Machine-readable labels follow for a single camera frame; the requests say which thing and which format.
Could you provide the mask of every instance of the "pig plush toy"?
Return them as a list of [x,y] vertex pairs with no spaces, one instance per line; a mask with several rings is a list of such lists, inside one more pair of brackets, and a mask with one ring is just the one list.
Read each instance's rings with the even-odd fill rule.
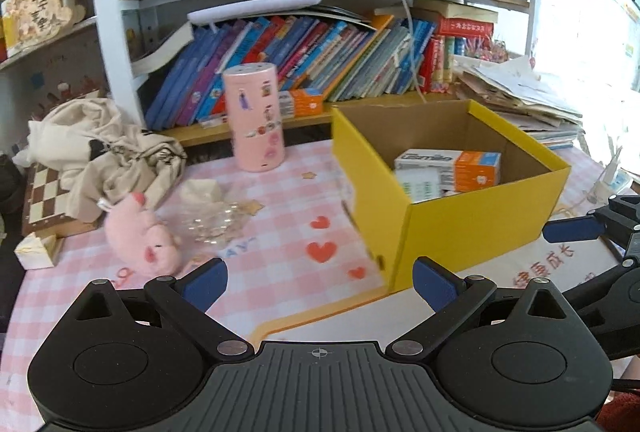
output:
[[173,275],[182,268],[177,238],[145,209],[145,202],[144,194],[134,192],[108,208],[107,242],[134,271],[151,277]]

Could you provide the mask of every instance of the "open cardboard box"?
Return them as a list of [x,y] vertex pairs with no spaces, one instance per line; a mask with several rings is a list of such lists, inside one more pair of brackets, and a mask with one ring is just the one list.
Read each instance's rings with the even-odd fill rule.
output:
[[[460,271],[532,242],[569,176],[552,151],[474,101],[334,108],[344,204],[391,292],[427,255]],[[393,172],[407,149],[500,152],[500,184],[412,204]]]

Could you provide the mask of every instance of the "crumpled fabric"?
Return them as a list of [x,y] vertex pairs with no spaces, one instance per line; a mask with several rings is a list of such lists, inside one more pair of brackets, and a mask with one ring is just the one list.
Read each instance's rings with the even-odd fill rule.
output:
[[60,186],[69,190],[66,215],[86,223],[102,213],[101,197],[116,204],[143,192],[147,208],[155,208],[184,172],[176,139],[124,123],[110,99],[65,102],[29,129],[30,158],[60,171]]

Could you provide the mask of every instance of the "pencil cup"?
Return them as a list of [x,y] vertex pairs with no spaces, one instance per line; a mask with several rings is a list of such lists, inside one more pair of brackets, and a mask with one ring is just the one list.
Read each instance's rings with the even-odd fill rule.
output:
[[249,172],[276,168],[284,160],[276,67],[241,64],[225,70],[222,79],[238,167]]

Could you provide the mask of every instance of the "pink gingham tablecloth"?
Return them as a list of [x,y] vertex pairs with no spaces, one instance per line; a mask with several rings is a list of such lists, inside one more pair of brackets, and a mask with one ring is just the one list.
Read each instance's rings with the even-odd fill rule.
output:
[[[602,167],[579,149],[557,153],[572,165],[560,200],[568,207],[585,197]],[[317,176],[303,179],[307,172]],[[281,167],[260,174],[239,171],[233,159],[187,169],[187,179],[215,178],[223,186],[241,184],[249,199],[264,205],[245,226],[244,238],[220,253],[228,266],[229,283],[226,293],[209,310],[210,316],[248,337],[260,324],[382,287],[363,242],[343,212],[337,174],[330,141],[290,147]],[[594,205],[585,201],[574,213],[583,214],[591,208]],[[175,192],[158,213],[172,229],[181,225]],[[319,216],[329,219],[329,228],[310,226]],[[311,243],[320,247],[335,243],[337,250],[330,260],[318,263],[306,251]],[[205,245],[185,245],[184,252],[193,259],[185,271],[213,255]],[[366,274],[360,278],[362,269]],[[55,268],[27,272],[0,364],[0,432],[30,432],[42,424],[28,391],[27,368],[69,304],[88,282],[98,278],[111,279],[116,287],[126,289],[142,287],[148,281],[124,271],[101,229],[68,238]]]

